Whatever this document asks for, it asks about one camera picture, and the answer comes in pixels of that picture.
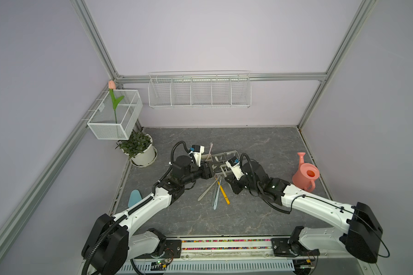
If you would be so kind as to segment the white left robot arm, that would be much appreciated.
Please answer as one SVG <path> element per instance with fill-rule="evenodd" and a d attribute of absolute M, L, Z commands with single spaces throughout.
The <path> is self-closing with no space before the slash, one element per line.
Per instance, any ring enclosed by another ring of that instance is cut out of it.
<path fill-rule="evenodd" d="M 163 253 L 166 236 L 156 229 L 142 234 L 137 230 L 152 216 L 178 200 L 186 185 L 214 176 L 211 162 L 196 162 L 193 157 L 179 156 L 166 173 L 152 186 L 151 193 L 127 210 L 114 216 L 101 215 L 94 223 L 81 255 L 81 273 L 94 267 L 97 275 L 114 275 L 127 260 L 143 254 Z"/>

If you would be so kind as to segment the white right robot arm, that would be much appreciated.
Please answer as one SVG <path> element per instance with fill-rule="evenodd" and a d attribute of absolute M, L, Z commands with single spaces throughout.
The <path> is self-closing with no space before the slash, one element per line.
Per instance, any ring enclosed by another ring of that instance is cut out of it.
<path fill-rule="evenodd" d="M 285 244 L 274 245 L 275 255 L 297 257 L 318 250 L 338 250 L 370 264 L 381 257 L 379 250 L 385 245 L 383 229 L 368 205 L 349 205 L 311 194 L 288 181 L 268 176 L 254 160 L 242 164 L 232 158 L 226 165 L 233 173 L 226 181 L 235 194 L 246 189 L 280 213 L 299 210 L 329 224 L 322 229 L 296 226 Z"/>

